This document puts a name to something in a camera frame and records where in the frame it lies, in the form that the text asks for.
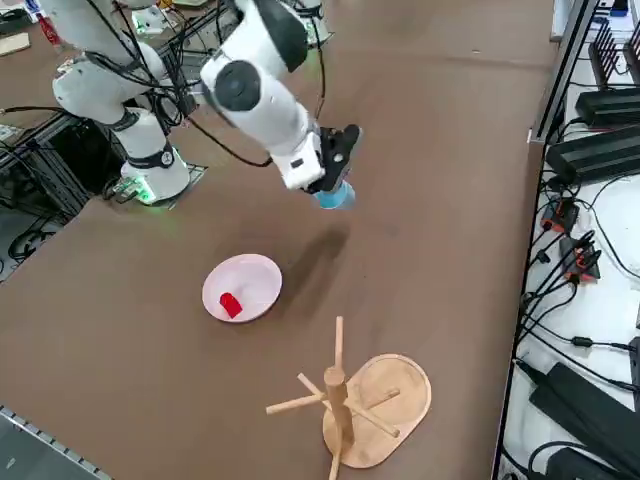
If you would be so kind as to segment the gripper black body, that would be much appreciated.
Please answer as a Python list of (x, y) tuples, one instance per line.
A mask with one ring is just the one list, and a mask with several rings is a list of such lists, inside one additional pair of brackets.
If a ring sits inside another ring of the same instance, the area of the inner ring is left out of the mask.
[(362, 129), (349, 124), (343, 129), (321, 128), (321, 148), (323, 161), (327, 165), (346, 165), (362, 136)]

